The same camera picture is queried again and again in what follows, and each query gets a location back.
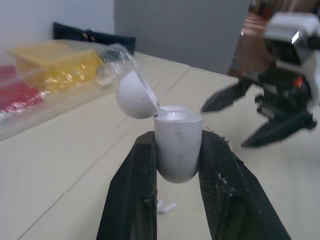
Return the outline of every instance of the clear plastic wrap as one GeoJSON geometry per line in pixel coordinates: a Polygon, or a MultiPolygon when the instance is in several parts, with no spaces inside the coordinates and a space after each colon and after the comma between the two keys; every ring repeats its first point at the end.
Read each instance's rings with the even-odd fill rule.
{"type": "Polygon", "coordinates": [[[0,62],[0,140],[112,91],[136,67],[121,45],[51,40],[0,62]]]}

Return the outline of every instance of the table surface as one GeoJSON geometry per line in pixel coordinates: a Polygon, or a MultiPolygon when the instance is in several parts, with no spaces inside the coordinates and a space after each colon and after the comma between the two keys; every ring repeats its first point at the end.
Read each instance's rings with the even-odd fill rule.
{"type": "MultiPolygon", "coordinates": [[[[199,111],[229,76],[136,54],[139,72],[161,105],[199,111]]],[[[280,144],[241,149],[265,119],[254,104],[256,89],[234,107],[204,116],[209,128],[230,141],[256,175],[293,240],[320,236],[319,128],[280,144]]],[[[316,110],[315,119],[320,117],[316,110]]],[[[153,130],[153,119],[135,120],[118,108],[114,93],[75,108],[0,142],[0,239],[95,240],[108,187],[136,138],[153,130]]],[[[157,178],[158,199],[176,208],[157,218],[159,240],[209,240],[199,179],[171,184],[157,178]]]]}

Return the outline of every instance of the yellow container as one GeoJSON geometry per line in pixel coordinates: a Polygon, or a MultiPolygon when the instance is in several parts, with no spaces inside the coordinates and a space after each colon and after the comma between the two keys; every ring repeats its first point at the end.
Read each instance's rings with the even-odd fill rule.
{"type": "Polygon", "coordinates": [[[104,65],[93,49],[75,51],[55,40],[12,48],[8,53],[16,58],[17,69],[26,74],[24,80],[50,95],[94,79],[104,65]]]}

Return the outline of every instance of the red object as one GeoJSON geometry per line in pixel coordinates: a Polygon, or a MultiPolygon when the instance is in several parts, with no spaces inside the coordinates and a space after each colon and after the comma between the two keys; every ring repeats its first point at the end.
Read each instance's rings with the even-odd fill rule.
{"type": "Polygon", "coordinates": [[[301,88],[303,83],[304,83],[304,80],[303,80],[302,76],[298,76],[298,77],[297,77],[296,79],[294,79],[294,81],[293,81],[293,85],[294,85],[296,88],[301,88]]]}
{"type": "Polygon", "coordinates": [[[0,110],[17,112],[42,101],[37,88],[16,79],[14,65],[0,65],[0,110]]]}

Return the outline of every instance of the open case lid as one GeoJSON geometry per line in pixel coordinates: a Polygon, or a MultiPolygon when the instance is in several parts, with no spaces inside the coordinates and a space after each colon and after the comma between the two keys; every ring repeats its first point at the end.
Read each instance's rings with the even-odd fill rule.
{"type": "Polygon", "coordinates": [[[116,99],[122,111],[134,119],[147,119],[160,112],[154,92],[135,70],[121,79],[116,99]]]}
{"type": "MultiPolygon", "coordinates": [[[[114,175],[97,240],[157,239],[154,132],[138,137],[114,175]]],[[[290,240],[257,178],[212,132],[202,132],[199,182],[213,240],[290,240]]]]}

